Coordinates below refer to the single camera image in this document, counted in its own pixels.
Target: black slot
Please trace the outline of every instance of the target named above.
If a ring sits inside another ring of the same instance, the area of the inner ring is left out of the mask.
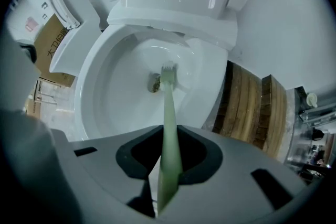
[[[292,200],[292,196],[266,170],[257,169],[251,173],[275,210]]]
[[[91,146],[91,147],[81,148],[80,150],[75,150],[73,152],[75,153],[75,155],[77,157],[79,157],[79,156],[83,156],[83,155],[86,155],[86,154],[90,154],[90,153],[95,152],[95,151],[97,151],[97,149],[95,147]]]

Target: brush handle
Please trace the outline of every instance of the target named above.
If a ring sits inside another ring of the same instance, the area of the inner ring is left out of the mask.
[[[163,143],[157,191],[158,212],[160,213],[178,189],[178,176],[182,173],[180,147],[178,145],[177,127],[173,90],[170,83],[164,83],[164,120]]]

